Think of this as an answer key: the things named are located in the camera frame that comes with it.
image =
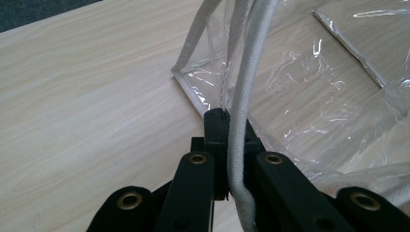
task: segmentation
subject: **metal screw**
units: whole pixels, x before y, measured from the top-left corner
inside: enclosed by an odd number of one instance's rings
[[[350,200],[356,205],[369,211],[378,211],[381,208],[380,203],[375,199],[358,191],[350,194]]]
[[[280,156],[272,155],[272,154],[266,155],[265,161],[267,161],[268,163],[271,163],[271,164],[281,164],[281,163],[283,163],[283,159]]]
[[[136,191],[129,191],[124,193],[117,200],[117,206],[121,210],[132,210],[142,202],[142,196]]]
[[[193,164],[201,164],[206,162],[206,157],[199,154],[192,155],[190,156],[190,162]]]

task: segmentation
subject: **gray cable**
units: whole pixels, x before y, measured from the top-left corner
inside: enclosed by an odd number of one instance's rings
[[[249,100],[263,44],[278,0],[257,0],[249,19],[245,48],[232,102],[228,141],[228,181],[245,231],[257,231],[254,225],[255,203],[244,186],[244,139]]]

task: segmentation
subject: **black plastic part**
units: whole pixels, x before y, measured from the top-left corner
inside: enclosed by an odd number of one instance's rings
[[[255,171],[282,228],[289,231],[355,231],[288,157],[261,153],[256,158]]]
[[[190,139],[190,151],[191,152],[203,152],[204,150],[204,137],[192,137]]]
[[[118,201],[130,192],[137,192],[141,202],[133,209],[120,209]],[[124,198],[124,204],[132,204],[135,199]],[[155,210],[151,191],[146,188],[126,187],[112,193],[97,211],[87,232],[134,232],[151,231],[155,224]]]
[[[337,208],[360,231],[410,231],[410,218],[378,194],[364,188],[343,188]]]
[[[168,195],[169,188],[171,187],[172,181],[161,186],[157,190],[153,191],[152,197],[154,200],[154,208],[157,215],[161,213],[163,202],[165,197]]]
[[[184,155],[163,202],[154,231],[211,231],[214,171],[215,162],[208,153]]]
[[[215,199],[224,200],[229,192],[226,174],[228,150],[229,114],[221,108],[207,111],[204,115],[204,150],[215,159]]]

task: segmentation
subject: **white fabric strap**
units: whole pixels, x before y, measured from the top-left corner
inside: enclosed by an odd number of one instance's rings
[[[255,203],[244,186],[244,144],[251,89],[278,0],[257,0],[250,14],[245,48],[232,102],[228,141],[228,181],[245,231],[256,231]]]
[[[177,72],[182,69],[189,61],[205,28],[208,24],[209,17],[215,11],[215,9],[220,4],[221,0],[204,0],[193,19],[192,25],[188,32],[187,38],[185,40],[184,46],[182,47],[181,53],[178,57],[178,61],[172,68],[173,72]]]

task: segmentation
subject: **bolt hole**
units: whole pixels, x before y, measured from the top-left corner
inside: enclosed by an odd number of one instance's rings
[[[333,231],[335,230],[335,224],[326,217],[321,217],[316,220],[316,225],[317,227],[321,228],[322,230],[325,231]]]
[[[270,154],[270,155],[267,155],[265,157],[265,161],[267,161],[268,163],[271,163],[271,164],[280,164],[280,163],[283,162],[283,159],[281,157],[277,156],[277,155],[271,155]]]
[[[380,204],[375,199],[371,198],[370,196],[361,193],[361,192],[353,192],[350,195],[350,199],[356,205],[362,207],[363,209],[369,211],[378,211],[380,210]]]
[[[204,163],[205,161],[206,161],[206,157],[202,155],[190,156],[190,162],[193,164],[201,164],[201,163]]]
[[[136,197],[134,195],[129,195],[126,196],[126,198],[123,199],[123,204],[124,205],[132,205],[136,202]]]
[[[129,191],[124,193],[117,200],[117,206],[121,210],[132,210],[142,202],[142,196],[136,191]]]

